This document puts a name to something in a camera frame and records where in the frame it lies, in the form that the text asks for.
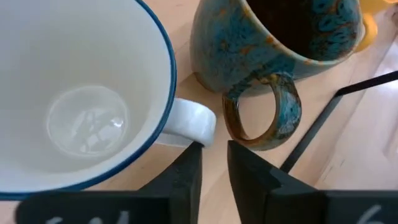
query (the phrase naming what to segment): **mug handle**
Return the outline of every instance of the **mug handle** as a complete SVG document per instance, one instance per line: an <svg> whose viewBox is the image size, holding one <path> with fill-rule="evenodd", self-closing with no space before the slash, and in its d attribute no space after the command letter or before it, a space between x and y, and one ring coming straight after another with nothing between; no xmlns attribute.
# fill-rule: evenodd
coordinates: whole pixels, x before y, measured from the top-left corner
<svg viewBox="0 0 398 224"><path fill-rule="evenodd" d="M231 137L255 151L273 149L294 133L299 125L302 108L299 94L293 79L284 73L273 73L265 78L257 79L263 85L270 85L275 95L276 112L269 129L255 139L249 139L239 117L238 97L223 95L223 110L227 129Z"/></svg>
<svg viewBox="0 0 398 224"><path fill-rule="evenodd" d="M156 143L188 147L193 141L205 147L213 144L216 115L199 103L175 98L162 133Z"/></svg>
<svg viewBox="0 0 398 224"><path fill-rule="evenodd" d="M365 27L365 33L361 42L356 47L355 52L360 52L366 47L369 47L377 36L377 24L370 13L363 14L363 25Z"/></svg>

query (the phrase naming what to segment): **white mug handle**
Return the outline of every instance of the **white mug handle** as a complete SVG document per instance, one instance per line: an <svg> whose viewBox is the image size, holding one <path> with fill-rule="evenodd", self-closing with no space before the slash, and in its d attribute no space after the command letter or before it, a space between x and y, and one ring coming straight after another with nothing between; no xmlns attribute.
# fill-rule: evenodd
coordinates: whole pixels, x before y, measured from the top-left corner
<svg viewBox="0 0 398 224"><path fill-rule="evenodd" d="M190 100L175 98L156 143L187 147L196 141L208 147L213 143L215 128L216 115L212 110Z"/></svg>

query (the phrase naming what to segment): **coffee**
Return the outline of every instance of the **coffee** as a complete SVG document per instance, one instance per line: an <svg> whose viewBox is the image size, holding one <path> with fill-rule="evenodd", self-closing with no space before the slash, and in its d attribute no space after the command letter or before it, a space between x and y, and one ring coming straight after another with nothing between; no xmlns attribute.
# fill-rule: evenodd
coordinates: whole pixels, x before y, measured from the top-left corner
<svg viewBox="0 0 398 224"><path fill-rule="evenodd" d="M313 39L311 2L248 0L248 3L267 30L290 50L311 58Z"/></svg>

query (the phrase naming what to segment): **mug rim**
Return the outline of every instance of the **mug rim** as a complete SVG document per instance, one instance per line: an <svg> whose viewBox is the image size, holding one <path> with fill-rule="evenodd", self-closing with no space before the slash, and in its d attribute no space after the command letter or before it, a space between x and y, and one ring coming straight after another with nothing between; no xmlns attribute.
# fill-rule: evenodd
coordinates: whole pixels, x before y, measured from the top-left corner
<svg viewBox="0 0 398 224"><path fill-rule="evenodd" d="M167 47L167 51L169 53L169 58L170 58L170 88L169 88L169 96L167 98L166 106L163 112L163 115L160 118L160 121L158 125L156 126L155 130L152 132L152 134L145 140L145 142L139 147L138 150L134 151L129 157L127 157L125 160L120 162L119 164L115 164L112 168L100 173L99 175L92 177L88 180L85 180L83 182L77 183L77 184L72 184L69 186L61 187L58 189L49 189L49 190L44 190L44 191L36 191L36 192L0 192L0 200L23 200L26 197L32 195L32 194L39 194L41 192L47 192L47 191L53 191L53 190L82 190L86 189L88 187L91 187L95 184L98 184L114 175L122 171L124 168L126 168L128 165L132 164L136 159L138 159L148 148L153 145L159 134L162 132L167 119L169 118L170 111L172 109L172 105L174 102L174 97L175 97L175 89L177 85L177 66L175 62L175 57L174 57L174 51L172 47L172 43L169 39L169 36L167 35L167 32L160 22L159 18L155 15L155 13L150 9L150 7L144 3L143 0L132 0L138 3L143 10L150 15L152 20L155 22L156 26L159 29L159 32L162 34L162 37L164 39L164 42Z"/></svg>
<svg viewBox="0 0 398 224"><path fill-rule="evenodd" d="M353 47L353 49L344 57L334 59L334 60L315 60L311 59L308 57L304 57L303 55L298 54L297 52L294 52L293 50L289 49L286 47L283 43L281 43L266 27L265 25L259 20L259 18L256 16L256 14L253 12L251 9L248 0L238 0L242 6L242 10L244 11L245 15L250 18L250 20L254 23L254 25L261 30L261 32L265 35L268 35L270 40L270 43L275 43L275 47L283 53L293 57L296 60L299 60L307 65L316 65L316 66L325 66L325 65L336 65L344 60L346 60L349 56L351 56L359 43L361 42L360 39L358 39ZM362 13L359 13L360 16L360 21L363 20L362 18Z"/></svg>

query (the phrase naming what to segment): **blue rim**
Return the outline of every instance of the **blue rim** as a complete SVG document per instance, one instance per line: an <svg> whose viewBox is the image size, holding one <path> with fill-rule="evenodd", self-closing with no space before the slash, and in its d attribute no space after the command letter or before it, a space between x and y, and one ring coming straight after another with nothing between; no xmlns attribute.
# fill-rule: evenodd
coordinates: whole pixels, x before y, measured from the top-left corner
<svg viewBox="0 0 398 224"><path fill-rule="evenodd" d="M114 175L116 175L118 172L122 171L124 168L126 168L128 165L133 163L138 157L140 157L151 145L155 142L159 134L162 132L163 127L166 124L167 118L169 117L170 110L173 105L174 101L174 94L175 94L175 86L176 86L176 79L177 79L177 69L175 65L175 58L174 58L174 51L172 48L171 41L166 33L166 30L164 29L163 25L160 23L159 19L155 15L155 13L149 8L147 4L145 4L142 0L135 0L138 4L141 5L143 9L147 11L147 13L151 16L151 18L154 20L156 23L157 27L159 28L160 32L163 35L164 41L167 46L167 50L169 51L169 56L170 56L170 67L171 67L171 81L170 81L170 92L169 92L169 98L167 99L167 105L166 108L163 112L162 118L160 119L159 124L157 125L155 131L152 133L152 135L145 141L145 143L131 156L129 156L126 160L118 164L116 167L113 167L109 171L100 174L97 177L94 177L90 180L86 180L84 182L81 182L79 184L74 184L68 187L62 187L59 189L52 189L53 190L81 190L85 189L88 187L91 187L92 185L98 184ZM0 192L0 200L22 200L31 194L37 194L39 192L21 192L21 193L2 193Z"/></svg>

